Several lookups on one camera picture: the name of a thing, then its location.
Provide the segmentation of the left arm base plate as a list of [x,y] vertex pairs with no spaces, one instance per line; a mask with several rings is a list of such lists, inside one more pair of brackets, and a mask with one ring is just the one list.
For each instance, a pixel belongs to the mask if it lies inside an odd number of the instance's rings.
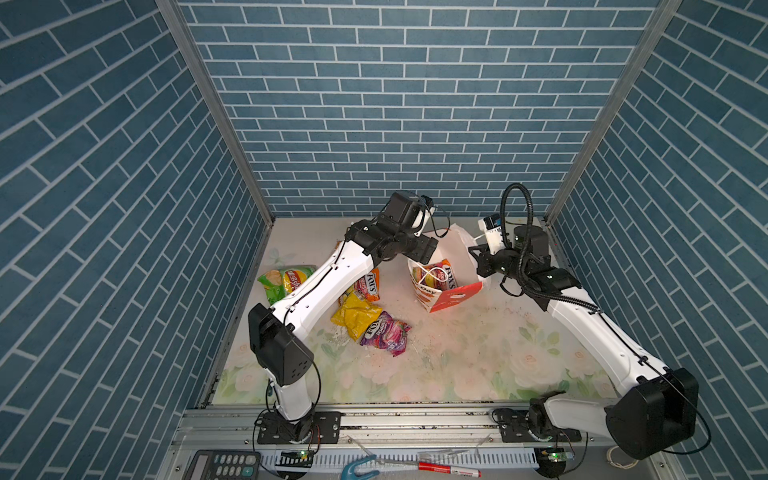
[[338,411],[315,411],[290,421],[277,411],[264,410],[256,420],[260,445],[337,444],[341,424]]

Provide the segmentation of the green chips bag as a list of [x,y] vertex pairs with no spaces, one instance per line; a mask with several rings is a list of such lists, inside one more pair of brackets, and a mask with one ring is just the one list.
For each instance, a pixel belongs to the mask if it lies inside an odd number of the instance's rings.
[[272,269],[257,278],[265,290],[270,305],[298,289],[316,270],[312,265],[285,266]]

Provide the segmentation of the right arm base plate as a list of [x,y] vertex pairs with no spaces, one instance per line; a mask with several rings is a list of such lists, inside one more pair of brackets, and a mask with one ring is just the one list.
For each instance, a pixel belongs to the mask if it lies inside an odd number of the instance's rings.
[[555,427],[539,407],[527,411],[497,408],[490,416],[504,443],[565,441],[575,444],[582,440],[578,430]]

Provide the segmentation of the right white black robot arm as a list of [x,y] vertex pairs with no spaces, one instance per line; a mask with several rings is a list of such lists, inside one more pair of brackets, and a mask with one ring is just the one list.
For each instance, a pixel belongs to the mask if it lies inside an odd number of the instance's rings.
[[522,295],[577,338],[617,393],[607,401],[571,399],[561,390],[534,398],[528,413],[532,435],[547,438],[567,429],[592,433],[612,439],[637,460],[694,435],[699,385],[690,372],[672,370],[647,352],[593,303],[568,270],[553,266],[541,228],[520,225],[506,238],[506,224],[496,217],[485,217],[478,226],[485,240],[469,249],[478,275],[515,280]]

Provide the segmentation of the purple berries candy bag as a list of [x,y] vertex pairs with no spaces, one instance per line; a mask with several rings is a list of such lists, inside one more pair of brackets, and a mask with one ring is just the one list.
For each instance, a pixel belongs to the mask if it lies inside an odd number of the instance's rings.
[[383,311],[360,337],[359,344],[385,350],[393,357],[403,354],[411,326]]

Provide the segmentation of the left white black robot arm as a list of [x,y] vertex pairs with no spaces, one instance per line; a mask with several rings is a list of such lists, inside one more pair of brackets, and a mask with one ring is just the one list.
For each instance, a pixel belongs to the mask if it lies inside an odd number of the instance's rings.
[[316,405],[304,380],[314,361],[304,340],[314,325],[342,293],[381,263],[399,255],[422,264],[430,260],[438,240],[422,231],[434,211],[427,196],[393,193],[375,217],[347,228],[329,259],[296,291],[272,306],[251,308],[249,346],[272,381],[284,420],[301,422]]

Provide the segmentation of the red white paper bag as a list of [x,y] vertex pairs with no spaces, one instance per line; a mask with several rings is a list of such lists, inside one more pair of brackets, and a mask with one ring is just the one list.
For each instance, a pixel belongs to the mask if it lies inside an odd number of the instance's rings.
[[469,252],[476,245],[469,232],[452,224],[426,263],[407,260],[416,299],[428,313],[459,305],[489,285],[477,274],[477,262]]

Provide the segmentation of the yellow chips bag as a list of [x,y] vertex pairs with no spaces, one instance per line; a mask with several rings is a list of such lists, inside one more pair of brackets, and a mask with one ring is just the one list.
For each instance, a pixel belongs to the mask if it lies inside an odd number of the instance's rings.
[[345,327],[349,337],[358,341],[382,312],[381,307],[360,296],[357,291],[353,291],[340,298],[339,308],[331,316],[331,322]]

